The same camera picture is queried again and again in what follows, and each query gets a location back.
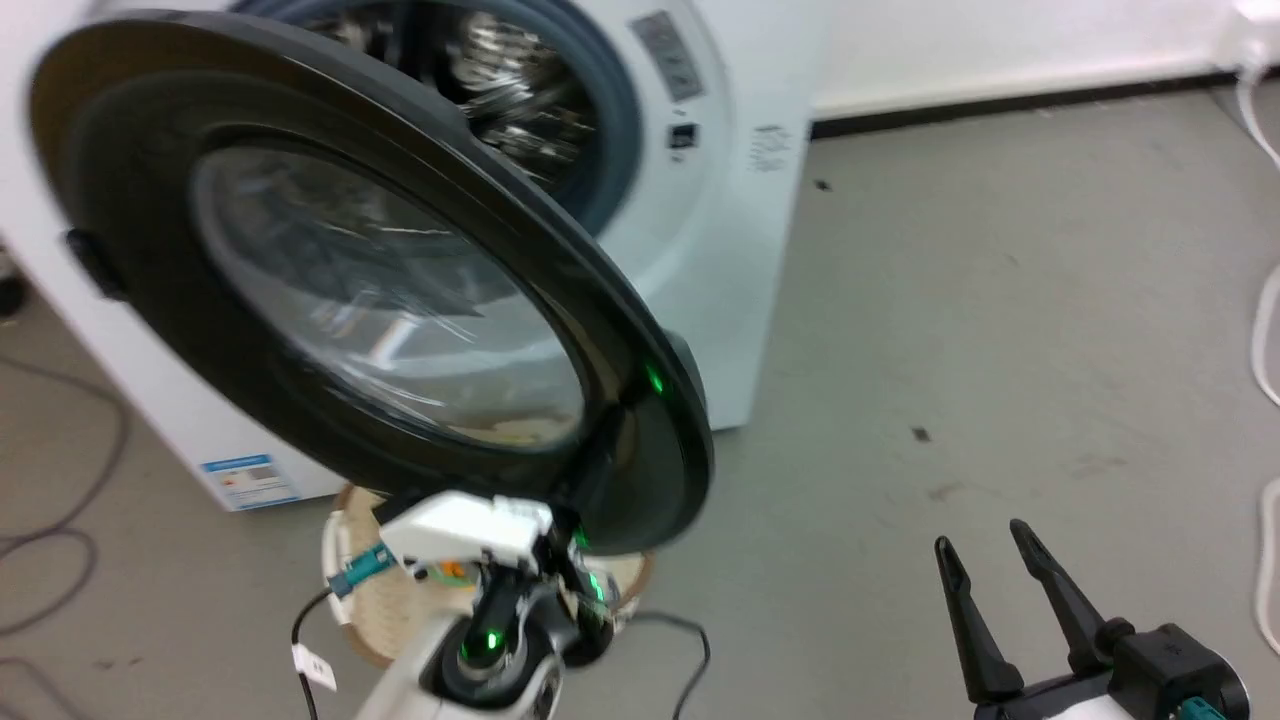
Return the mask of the blue energy label sticker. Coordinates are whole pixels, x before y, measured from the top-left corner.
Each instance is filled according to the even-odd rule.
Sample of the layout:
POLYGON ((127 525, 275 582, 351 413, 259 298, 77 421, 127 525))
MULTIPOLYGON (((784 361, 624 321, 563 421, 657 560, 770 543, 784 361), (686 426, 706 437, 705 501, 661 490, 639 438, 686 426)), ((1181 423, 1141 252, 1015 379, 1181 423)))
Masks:
POLYGON ((212 492, 233 512, 301 500, 297 489, 266 454, 204 462, 201 470, 212 492))

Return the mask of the black round glass washer door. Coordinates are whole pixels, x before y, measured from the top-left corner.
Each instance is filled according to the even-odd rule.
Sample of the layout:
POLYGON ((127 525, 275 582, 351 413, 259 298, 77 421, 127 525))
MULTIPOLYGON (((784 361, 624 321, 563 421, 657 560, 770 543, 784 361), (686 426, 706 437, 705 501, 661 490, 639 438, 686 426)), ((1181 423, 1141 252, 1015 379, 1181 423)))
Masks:
POLYGON ((138 9, 35 53, 50 274, 385 497, 507 496, 599 555, 668 544, 714 477, 689 357, 609 255, 443 97, 310 29, 138 9))

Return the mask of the white front-load washing machine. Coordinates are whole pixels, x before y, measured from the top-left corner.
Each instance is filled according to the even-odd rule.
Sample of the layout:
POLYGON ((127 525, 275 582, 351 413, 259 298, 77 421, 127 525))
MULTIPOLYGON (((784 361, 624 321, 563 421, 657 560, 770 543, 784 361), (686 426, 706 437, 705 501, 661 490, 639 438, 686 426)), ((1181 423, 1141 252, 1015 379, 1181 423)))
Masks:
MULTIPOLYGON (((169 450, 204 462, 270 455, 301 500, 346 479, 232 407, 78 268, 29 154, 40 51, 93 15, 244 12, 303 26, 379 0, 0 0, 0 240, 26 279, 169 450)), ((831 0, 428 0, 539 35, 598 111, 585 163, 552 196, 692 347, 710 425, 745 425, 760 377, 831 0)))

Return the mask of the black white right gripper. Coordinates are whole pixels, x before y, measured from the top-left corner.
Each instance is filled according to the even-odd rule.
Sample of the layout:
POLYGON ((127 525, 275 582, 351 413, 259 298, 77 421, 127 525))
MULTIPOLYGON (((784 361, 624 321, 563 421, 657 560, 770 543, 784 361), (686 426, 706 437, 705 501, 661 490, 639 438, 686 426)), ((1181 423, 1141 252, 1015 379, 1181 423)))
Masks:
POLYGON ((1221 655, 1179 625, 1138 632, 1128 620, 1105 623, 1094 605, 1030 525, 1009 529, 1028 573, 1042 585, 1068 643, 1075 675, 1024 689, 972 597, 972 579, 951 541, 934 541, 934 559, 974 720, 1251 720, 1244 682, 1221 655), (1112 651, 1111 657, 1098 647, 1112 651))

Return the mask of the steel washer drum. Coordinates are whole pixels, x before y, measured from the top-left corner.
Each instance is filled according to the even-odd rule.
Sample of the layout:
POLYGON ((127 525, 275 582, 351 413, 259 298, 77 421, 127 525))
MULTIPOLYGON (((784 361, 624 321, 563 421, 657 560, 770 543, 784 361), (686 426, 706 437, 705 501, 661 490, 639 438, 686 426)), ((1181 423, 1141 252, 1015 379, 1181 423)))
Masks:
POLYGON ((561 55, 522 26, 444 3, 379 0, 303 27, 436 90, 480 141, 545 191, 564 192, 586 160, 595 104, 561 55))

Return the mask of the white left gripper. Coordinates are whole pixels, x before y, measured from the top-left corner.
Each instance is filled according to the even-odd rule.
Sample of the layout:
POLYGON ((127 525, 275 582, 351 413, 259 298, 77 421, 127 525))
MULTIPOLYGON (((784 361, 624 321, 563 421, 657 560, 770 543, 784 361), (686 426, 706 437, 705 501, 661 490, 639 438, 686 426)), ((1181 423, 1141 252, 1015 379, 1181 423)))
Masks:
POLYGON ((378 505, 380 542, 408 565, 494 561, 507 568, 538 565, 535 546, 545 536, 545 574, 558 618, 545 624, 553 643, 611 643, 614 616, 605 585, 588 569, 570 518, 525 498, 480 497, 457 489, 412 501, 388 498, 378 505), (570 601, 576 605, 570 609, 570 601))

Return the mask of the beige woven laundry basket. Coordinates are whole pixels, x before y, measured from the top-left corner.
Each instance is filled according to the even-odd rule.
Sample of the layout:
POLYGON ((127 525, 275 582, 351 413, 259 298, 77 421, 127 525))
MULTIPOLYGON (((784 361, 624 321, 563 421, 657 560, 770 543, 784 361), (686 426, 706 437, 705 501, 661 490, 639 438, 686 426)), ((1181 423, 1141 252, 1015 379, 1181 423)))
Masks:
MULTIPOLYGON (((372 509, 380 502, 374 493, 352 484, 335 497, 321 538, 320 562, 325 578, 379 542, 372 509)), ((605 585, 611 607, 625 616, 637 607, 654 561, 653 553, 586 557, 591 575, 605 585)), ((415 577, 404 569, 392 568, 344 598, 332 600, 329 607, 355 652, 384 669, 430 616, 444 610, 468 612, 479 580, 480 569, 474 562, 440 562, 415 577)))

